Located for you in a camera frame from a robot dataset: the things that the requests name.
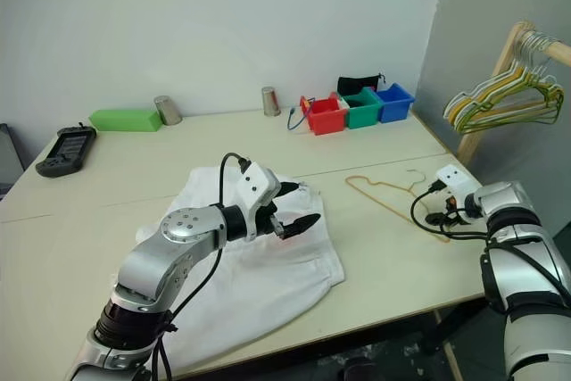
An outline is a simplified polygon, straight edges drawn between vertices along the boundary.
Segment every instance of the floor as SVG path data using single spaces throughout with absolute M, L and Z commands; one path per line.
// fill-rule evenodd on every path
M 571 265 L 571 223 L 555 236 L 555 243 Z M 505 381 L 503 359 L 504 319 L 486 309 L 464 326 L 451 340 L 464 381 Z M 252 378 L 250 381 L 336 381 L 347 359 L 366 356 L 373 360 L 386 381 L 452 381 L 443 353 L 432 358 L 410 354 L 416 337 L 372 344 L 364 348 L 304 365 Z

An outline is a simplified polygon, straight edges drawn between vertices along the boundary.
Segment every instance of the blue cable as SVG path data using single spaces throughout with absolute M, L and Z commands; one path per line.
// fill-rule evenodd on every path
M 300 121 L 297 124 L 295 124 L 294 126 L 291 125 L 291 121 L 292 121 L 292 116 L 294 115 L 294 112 L 295 112 L 295 108 L 292 107 L 289 110 L 289 118 L 287 118 L 287 129 L 292 131 L 293 129 L 298 128 L 300 126 L 300 124 L 303 122 L 303 120 L 305 120 L 307 118 L 307 115 L 310 114 L 311 108 L 313 107 L 313 104 L 315 103 L 315 97 L 309 98 L 308 102 L 310 102 L 310 107 L 308 108 L 308 110 L 303 115 L 303 118 L 301 118 Z

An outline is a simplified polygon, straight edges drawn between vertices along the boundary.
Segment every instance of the blue bin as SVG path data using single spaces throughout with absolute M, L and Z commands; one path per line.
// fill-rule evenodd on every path
M 399 84 L 392 84 L 384 91 L 377 91 L 377 96 L 383 105 L 378 112 L 378 120 L 381 122 L 406 120 L 410 105 L 414 103 L 414 97 Z

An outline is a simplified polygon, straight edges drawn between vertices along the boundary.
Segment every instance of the white cloth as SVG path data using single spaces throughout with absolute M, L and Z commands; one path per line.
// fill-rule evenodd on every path
M 230 201 L 239 177 L 237 169 L 226 168 L 225 202 Z M 218 168 L 193 170 L 167 212 L 216 203 L 218 181 Z M 276 217 L 284 224 L 315 212 L 321 218 L 305 233 L 285 241 L 272 234 L 250 243 L 237 240 L 226 245 L 211 281 L 175 319 L 178 331 L 163 337 L 174 373 L 284 325 L 344 280 L 343 267 L 327 234 L 319 194 L 302 185 L 274 202 Z M 141 227 L 137 241 L 146 240 L 157 227 Z M 213 253 L 191 269 L 173 310 L 203 280 L 215 257 Z

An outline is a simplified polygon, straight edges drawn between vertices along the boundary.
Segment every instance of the white wall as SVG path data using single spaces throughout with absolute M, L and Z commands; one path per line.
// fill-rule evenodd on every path
M 451 149 L 460 137 L 442 119 L 443 106 L 490 76 L 509 29 L 522 19 L 571 43 L 569 0 L 439 0 L 415 110 Z M 552 61 L 549 73 L 567 91 L 558 122 L 486 131 L 470 170 L 484 183 L 521 180 L 555 234 L 571 220 L 571 70 Z
M 436 0 L 1 0 L 0 121 L 37 153 L 101 108 L 184 114 L 325 96 L 382 70 L 415 91 Z

